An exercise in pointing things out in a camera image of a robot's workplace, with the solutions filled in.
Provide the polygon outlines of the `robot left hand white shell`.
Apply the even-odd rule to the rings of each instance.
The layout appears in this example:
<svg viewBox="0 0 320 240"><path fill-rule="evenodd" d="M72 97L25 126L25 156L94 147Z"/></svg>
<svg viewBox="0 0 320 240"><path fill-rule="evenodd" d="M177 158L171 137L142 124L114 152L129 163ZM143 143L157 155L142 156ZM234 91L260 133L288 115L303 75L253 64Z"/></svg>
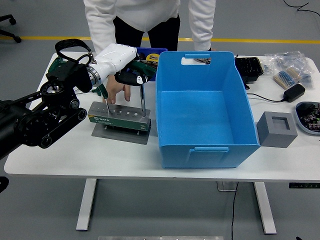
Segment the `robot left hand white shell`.
<svg viewBox="0 0 320 240"><path fill-rule="evenodd" d="M156 73L156 69L138 61L135 47L112 43L100 52L87 67L93 86L102 84L109 75L118 83L141 86Z"/></svg>

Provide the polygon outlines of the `person's right hand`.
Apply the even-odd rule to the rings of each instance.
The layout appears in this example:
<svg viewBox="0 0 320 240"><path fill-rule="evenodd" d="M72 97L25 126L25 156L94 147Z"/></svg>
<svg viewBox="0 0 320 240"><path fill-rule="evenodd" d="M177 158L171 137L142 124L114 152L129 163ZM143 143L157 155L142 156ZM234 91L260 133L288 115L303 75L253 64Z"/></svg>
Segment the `person's right hand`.
<svg viewBox="0 0 320 240"><path fill-rule="evenodd" d="M124 92L124 99L129 102L131 99L131 86L116 81L114 75L109 75L106 83L106 90L108 93L108 98L106 102L108 104L116 103L116 95L121 91Z"/></svg>

